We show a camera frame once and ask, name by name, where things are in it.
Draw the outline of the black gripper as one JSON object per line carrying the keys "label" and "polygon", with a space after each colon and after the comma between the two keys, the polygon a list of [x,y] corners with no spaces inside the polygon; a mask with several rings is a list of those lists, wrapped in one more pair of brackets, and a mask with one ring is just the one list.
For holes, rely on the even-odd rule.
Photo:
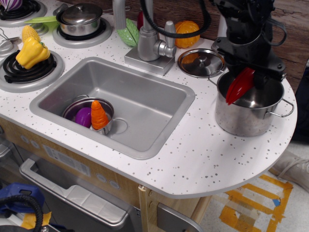
{"label": "black gripper", "polygon": [[231,76],[235,78],[249,67],[255,70],[253,83],[256,89],[263,89],[269,79],[281,82],[286,77],[286,66],[272,47],[285,42],[285,26],[272,18],[261,25],[237,18],[226,18],[225,21],[226,37],[218,37],[215,43]]}

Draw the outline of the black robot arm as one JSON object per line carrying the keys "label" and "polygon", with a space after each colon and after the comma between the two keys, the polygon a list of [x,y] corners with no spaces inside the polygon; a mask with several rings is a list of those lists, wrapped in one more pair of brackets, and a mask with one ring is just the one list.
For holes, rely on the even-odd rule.
{"label": "black robot arm", "polygon": [[226,36],[218,37],[214,45],[224,56],[234,76],[244,68],[255,70],[254,84],[261,88],[269,79],[281,82],[285,64],[274,53],[287,37],[283,23],[272,18],[272,0],[215,0],[214,5],[225,18]]}

